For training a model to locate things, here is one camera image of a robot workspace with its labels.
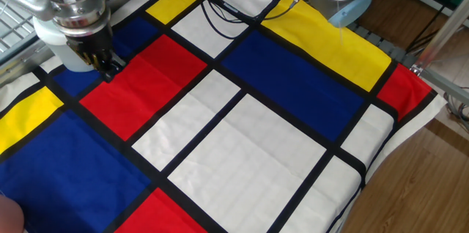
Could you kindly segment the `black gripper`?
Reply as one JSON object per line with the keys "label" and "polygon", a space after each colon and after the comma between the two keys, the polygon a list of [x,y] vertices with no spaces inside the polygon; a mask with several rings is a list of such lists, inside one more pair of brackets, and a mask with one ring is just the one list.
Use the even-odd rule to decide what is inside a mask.
{"label": "black gripper", "polygon": [[127,66],[127,62],[113,51],[112,36],[112,29],[107,24],[91,35],[65,37],[67,44],[80,58],[99,71],[105,82],[111,82]]}

